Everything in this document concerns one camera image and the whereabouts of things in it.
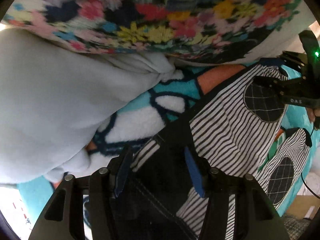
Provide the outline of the person's right hand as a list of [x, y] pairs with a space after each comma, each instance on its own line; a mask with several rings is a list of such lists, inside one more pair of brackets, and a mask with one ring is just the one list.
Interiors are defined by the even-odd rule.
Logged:
[[313, 123], [313, 126], [316, 130], [319, 130], [320, 109], [307, 108], [306, 111], [309, 121]]

